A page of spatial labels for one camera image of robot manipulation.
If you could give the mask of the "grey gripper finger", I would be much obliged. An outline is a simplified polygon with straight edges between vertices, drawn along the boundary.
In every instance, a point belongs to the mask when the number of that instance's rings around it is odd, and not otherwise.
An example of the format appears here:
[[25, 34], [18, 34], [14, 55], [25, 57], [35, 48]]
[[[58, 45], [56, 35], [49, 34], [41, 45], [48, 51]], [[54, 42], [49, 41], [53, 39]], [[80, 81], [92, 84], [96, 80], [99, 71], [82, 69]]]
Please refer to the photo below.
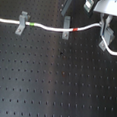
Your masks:
[[109, 24], [110, 24], [110, 22], [112, 21], [112, 19], [113, 19], [113, 16], [108, 15], [108, 17], [107, 17], [107, 19], [106, 19], [106, 22], [105, 22], [105, 24], [106, 24], [106, 28], [109, 27]]
[[104, 14], [101, 14], [101, 35], [104, 35], [105, 33], [105, 22]]

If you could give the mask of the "grey robot gripper body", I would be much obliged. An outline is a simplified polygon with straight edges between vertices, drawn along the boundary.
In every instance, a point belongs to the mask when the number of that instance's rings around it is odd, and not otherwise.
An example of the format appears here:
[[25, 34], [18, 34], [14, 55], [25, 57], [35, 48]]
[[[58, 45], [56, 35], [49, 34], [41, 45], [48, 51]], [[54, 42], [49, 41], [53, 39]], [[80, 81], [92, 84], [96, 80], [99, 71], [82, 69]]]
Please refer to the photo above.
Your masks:
[[97, 2], [94, 11], [117, 16], [117, 0], [100, 0]]

